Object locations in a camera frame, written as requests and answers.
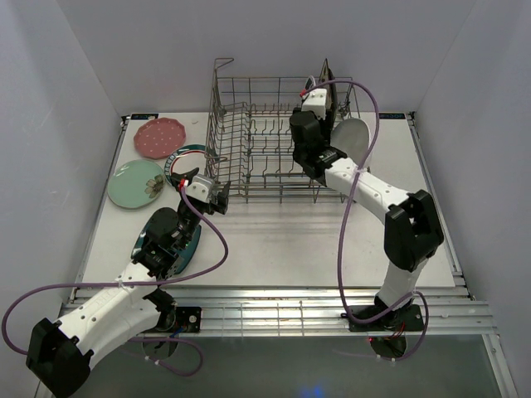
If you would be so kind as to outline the mint green plate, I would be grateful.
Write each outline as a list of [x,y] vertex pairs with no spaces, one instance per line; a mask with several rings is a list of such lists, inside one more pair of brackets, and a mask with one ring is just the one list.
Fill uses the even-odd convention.
[[125,209],[138,209],[157,200],[165,187],[163,169],[154,162],[137,159],[118,167],[107,185],[109,199]]

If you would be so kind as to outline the striped rim plate front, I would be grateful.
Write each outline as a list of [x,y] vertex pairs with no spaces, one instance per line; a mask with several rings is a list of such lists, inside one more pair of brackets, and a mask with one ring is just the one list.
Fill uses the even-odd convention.
[[311,75],[308,77],[306,83],[305,83],[305,86],[304,86],[304,92],[305,93],[308,93],[310,92],[314,87],[316,86],[316,80],[315,78]]

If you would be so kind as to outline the teal square plate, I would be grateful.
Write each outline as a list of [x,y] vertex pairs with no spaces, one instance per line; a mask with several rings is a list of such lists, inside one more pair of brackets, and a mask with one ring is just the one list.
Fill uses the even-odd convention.
[[131,252],[131,260],[144,265],[157,279],[171,279],[181,274],[194,256],[202,232],[197,226],[192,238],[178,245],[172,237],[174,216],[153,214],[141,230]]

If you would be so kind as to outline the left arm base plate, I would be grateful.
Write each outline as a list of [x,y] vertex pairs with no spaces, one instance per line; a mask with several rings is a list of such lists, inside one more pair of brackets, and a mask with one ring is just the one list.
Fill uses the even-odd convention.
[[176,307],[173,332],[199,333],[201,330],[202,308],[201,307]]

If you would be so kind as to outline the black floral square plate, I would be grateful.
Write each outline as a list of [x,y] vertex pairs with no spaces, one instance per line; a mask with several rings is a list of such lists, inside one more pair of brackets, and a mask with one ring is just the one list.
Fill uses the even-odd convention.
[[[328,80],[334,80],[335,76],[327,63],[327,77]],[[334,125],[337,114],[337,89],[335,83],[332,83],[328,87],[329,96],[329,122]]]

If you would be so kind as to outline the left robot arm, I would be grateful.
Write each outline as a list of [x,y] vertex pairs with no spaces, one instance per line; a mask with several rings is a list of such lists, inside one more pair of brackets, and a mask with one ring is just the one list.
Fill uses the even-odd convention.
[[56,397],[70,397],[95,365],[141,332],[173,328],[178,315],[166,283],[183,280],[187,255],[195,252],[206,217],[225,214],[231,184],[217,184],[197,168],[173,173],[177,208],[161,207],[139,234],[131,260],[111,284],[55,321],[32,329],[27,367]]

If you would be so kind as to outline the white oval plate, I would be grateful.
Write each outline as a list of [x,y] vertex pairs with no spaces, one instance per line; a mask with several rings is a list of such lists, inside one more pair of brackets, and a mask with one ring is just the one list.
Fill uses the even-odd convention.
[[360,165],[371,142],[368,125],[361,119],[345,119],[331,132],[330,144]]

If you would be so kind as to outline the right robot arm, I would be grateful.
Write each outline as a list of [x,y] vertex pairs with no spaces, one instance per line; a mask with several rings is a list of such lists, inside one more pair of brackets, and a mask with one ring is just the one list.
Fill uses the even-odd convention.
[[444,241],[432,195],[411,193],[374,176],[368,166],[376,135],[361,119],[346,119],[328,129],[311,111],[295,109],[289,119],[293,159],[311,179],[359,204],[383,225],[389,260],[373,305],[347,306],[350,324],[394,329],[412,312],[418,278]]

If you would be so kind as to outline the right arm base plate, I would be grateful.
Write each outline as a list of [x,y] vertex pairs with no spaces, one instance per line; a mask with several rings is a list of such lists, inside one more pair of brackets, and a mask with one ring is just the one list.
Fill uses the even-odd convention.
[[425,326],[421,309],[416,304],[395,309],[372,323],[354,323],[346,313],[340,317],[348,320],[350,332],[421,332]]

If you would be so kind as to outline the beige floral square plate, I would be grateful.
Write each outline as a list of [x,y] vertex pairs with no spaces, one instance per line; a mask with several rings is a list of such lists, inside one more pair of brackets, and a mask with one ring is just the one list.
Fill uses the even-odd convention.
[[324,83],[325,81],[332,80],[334,78],[334,74],[331,71],[329,67],[329,60],[327,58],[324,59],[319,78],[316,80],[318,84]]

